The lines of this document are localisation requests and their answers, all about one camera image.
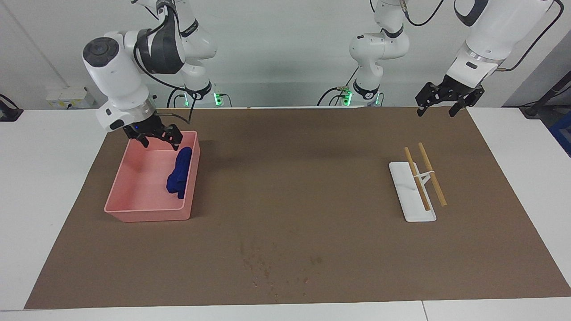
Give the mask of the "black metal stand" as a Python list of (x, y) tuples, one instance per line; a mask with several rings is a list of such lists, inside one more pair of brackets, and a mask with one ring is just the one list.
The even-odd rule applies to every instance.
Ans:
[(544, 107), (549, 100), (565, 93), (567, 90), (571, 89), (571, 70), (569, 70), (553, 87), (551, 87), (540, 99), (523, 104), (518, 107), (520, 112), (527, 119), (538, 119), (538, 112), (541, 107)]

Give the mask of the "pink plastic bin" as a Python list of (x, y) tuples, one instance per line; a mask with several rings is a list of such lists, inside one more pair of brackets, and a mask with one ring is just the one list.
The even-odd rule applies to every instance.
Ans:
[(144, 148), (138, 141), (129, 140), (104, 206), (106, 213), (122, 222), (190, 219), (201, 149), (196, 131), (182, 134), (180, 148), (192, 150), (184, 198), (166, 189), (179, 152), (163, 141), (150, 142)]

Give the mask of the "white wall box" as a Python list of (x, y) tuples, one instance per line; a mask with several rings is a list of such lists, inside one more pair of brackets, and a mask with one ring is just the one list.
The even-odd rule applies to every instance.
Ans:
[(87, 87), (68, 87), (52, 90), (46, 96), (46, 101), (52, 108), (88, 109), (95, 108), (96, 101)]

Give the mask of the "brown table mat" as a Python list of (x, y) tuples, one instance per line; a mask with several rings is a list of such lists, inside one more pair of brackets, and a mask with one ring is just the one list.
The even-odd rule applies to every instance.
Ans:
[[(571, 296), (469, 112), (202, 109), (191, 218), (104, 205), (127, 138), (106, 136), (25, 309)], [(427, 172), (434, 222), (407, 222), (388, 165)]]

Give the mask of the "wooden rack rod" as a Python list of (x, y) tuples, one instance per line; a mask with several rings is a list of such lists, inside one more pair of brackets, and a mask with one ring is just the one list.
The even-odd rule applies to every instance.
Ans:
[(437, 179), (436, 172), (434, 171), (434, 167), (432, 166), (430, 159), (428, 157), (428, 154), (426, 152), (426, 148), (424, 148), (424, 145), (422, 144), (422, 142), (418, 142), (418, 147), (419, 147), (419, 150), (421, 152), (424, 164), (426, 165), (426, 169), (430, 175), (430, 180), (432, 181), (432, 184), (433, 184), (435, 193), (438, 197), (438, 200), (440, 202), (440, 205), (443, 207), (447, 206), (448, 202), (445, 199), (444, 193), (441, 189), (441, 185)]
[(420, 195), (420, 199), (422, 201), (424, 210), (428, 211), (428, 210), (430, 210), (430, 203), (428, 202), (428, 199), (424, 193), (424, 185), (420, 179), (420, 176), (419, 176), (420, 173), (418, 172), (418, 170), (415, 166), (412, 155), (410, 153), (410, 149), (408, 147), (405, 147), (404, 152), (405, 152), (406, 160), (407, 160), (408, 166), (410, 168), (410, 171), (412, 173), (416, 188), (417, 188), (418, 193)]

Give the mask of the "blue towel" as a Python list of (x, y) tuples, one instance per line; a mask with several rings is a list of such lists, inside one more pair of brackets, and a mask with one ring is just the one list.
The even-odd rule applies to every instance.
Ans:
[(178, 199), (184, 199), (192, 153), (192, 148), (182, 148), (175, 159), (173, 171), (167, 177), (166, 189), (169, 193), (175, 193)]

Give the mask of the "black table clamp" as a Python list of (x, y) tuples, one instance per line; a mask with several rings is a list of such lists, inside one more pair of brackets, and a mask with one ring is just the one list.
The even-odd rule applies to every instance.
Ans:
[(0, 94), (0, 122), (15, 122), (23, 112), (10, 98)]

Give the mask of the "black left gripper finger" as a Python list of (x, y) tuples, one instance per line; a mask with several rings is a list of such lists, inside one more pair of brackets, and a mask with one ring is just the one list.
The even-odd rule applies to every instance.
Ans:
[(450, 108), (448, 114), (451, 118), (455, 117), (463, 108), (473, 107), (479, 101), (480, 97), (485, 93), (484, 89), (475, 89), (472, 93), (465, 97), (458, 97), (457, 101)]
[(416, 95), (417, 115), (422, 117), (429, 107), (448, 102), (448, 100), (449, 97), (446, 91), (442, 91), (440, 86), (428, 82)]

